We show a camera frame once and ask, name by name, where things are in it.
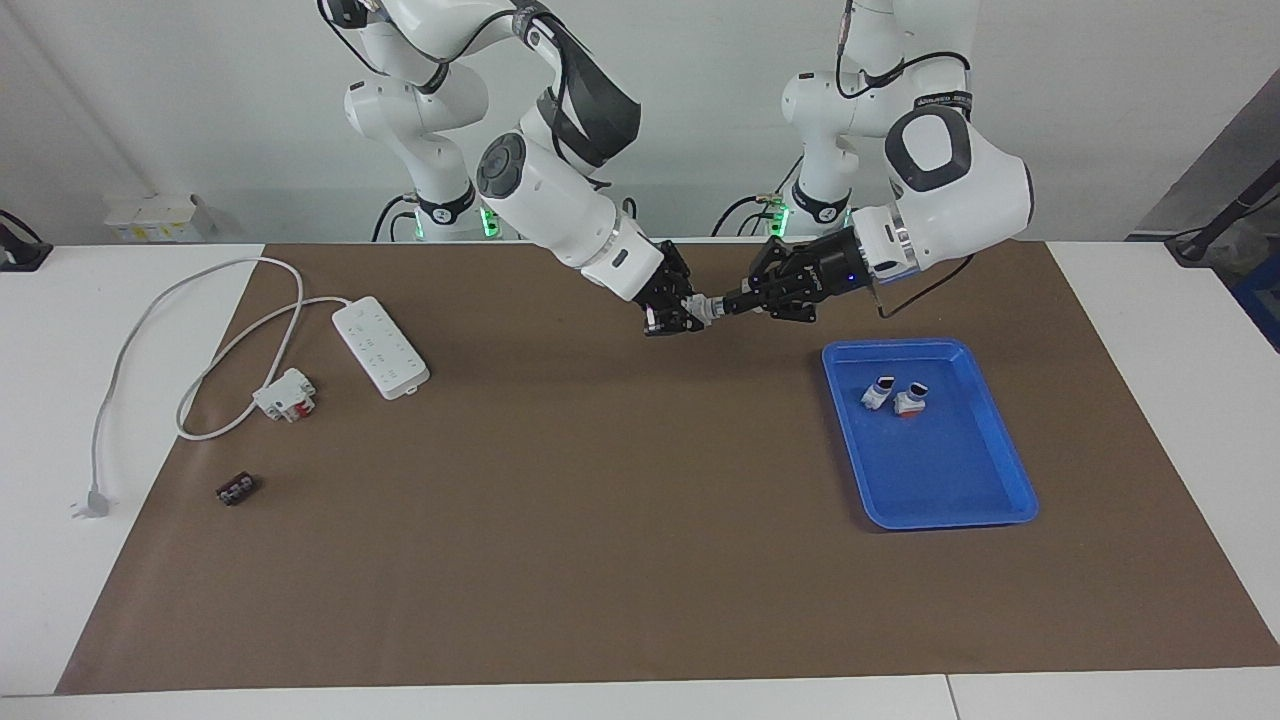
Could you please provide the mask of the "white power strip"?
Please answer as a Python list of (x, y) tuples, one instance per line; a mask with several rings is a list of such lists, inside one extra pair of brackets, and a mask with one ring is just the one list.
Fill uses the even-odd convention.
[(375, 297), (344, 305), (332, 323), (384, 400), (412, 395), (430, 379), (424, 357)]

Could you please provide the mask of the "brown table mat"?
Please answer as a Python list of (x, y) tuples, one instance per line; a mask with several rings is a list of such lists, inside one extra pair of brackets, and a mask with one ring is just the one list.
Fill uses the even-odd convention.
[[(61, 693), (1280, 664), (1042, 245), (892, 322), (859, 293), (662, 340), (527, 245), (270, 254), (379, 299), (431, 378), (385, 401), (306, 310), (316, 413), (173, 446)], [(861, 511), (820, 351), (929, 336), (975, 352), (1033, 521)], [(242, 471), (261, 488), (221, 505)]]

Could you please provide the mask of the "black clamp mount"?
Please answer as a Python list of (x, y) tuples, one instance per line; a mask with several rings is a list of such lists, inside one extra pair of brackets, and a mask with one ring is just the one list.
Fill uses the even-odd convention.
[(36, 272), (52, 250), (29, 224), (0, 209), (0, 273)]

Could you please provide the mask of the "white cardboard box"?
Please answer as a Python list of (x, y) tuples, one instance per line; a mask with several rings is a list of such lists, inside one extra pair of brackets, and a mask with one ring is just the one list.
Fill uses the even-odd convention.
[(206, 243), (216, 233), (207, 206), (193, 193), (114, 199), (102, 224), (124, 243)]

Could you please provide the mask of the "black stand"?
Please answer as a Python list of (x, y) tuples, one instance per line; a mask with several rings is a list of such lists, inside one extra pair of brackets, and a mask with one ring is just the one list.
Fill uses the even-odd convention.
[(1228, 229), (1277, 200), (1280, 200), (1280, 158), (1207, 224), (1180, 231), (1166, 238), (1164, 245), (1180, 265), (1196, 266)]

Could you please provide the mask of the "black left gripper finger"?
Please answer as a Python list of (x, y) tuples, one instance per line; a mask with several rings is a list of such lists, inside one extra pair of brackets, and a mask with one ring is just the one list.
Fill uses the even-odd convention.
[(769, 296), (764, 293), (730, 292), (724, 296), (724, 314), (765, 314), (772, 319), (782, 322), (814, 323), (817, 310), (805, 299), (787, 296)]
[(768, 238), (739, 286), (724, 293), (724, 301), (782, 301), (805, 290), (803, 268), (795, 265), (794, 255), (792, 246)]

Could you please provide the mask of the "white red circuit breaker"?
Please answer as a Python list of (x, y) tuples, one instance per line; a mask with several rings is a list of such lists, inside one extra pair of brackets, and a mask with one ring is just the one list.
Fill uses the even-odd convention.
[(274, 421), (293, 423), (312, 414), (315, 395), (311, 380), (296, 368), (289, 368), (280, 378), (255, 391), (253, 404)]

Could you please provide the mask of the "blue crate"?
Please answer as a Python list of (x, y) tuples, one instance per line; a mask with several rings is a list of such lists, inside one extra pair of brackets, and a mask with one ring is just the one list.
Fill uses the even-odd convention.
[(1280, 354), (1280, 252), (1270, 255), (1231, 288), (1231, 296)]

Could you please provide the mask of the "blue plastic tray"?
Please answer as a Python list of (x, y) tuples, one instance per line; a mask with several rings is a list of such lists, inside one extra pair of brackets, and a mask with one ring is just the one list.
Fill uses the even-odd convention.
[[(820, 352), (855, 487), (886, 530), (1021, 525), (1041, 510), (973, 351), (955, 338), (838, 341)], [(896, 378), (877, 411), (860, 398)], [(893, 397), (929, 387), (925, 410), (896, 416)]]

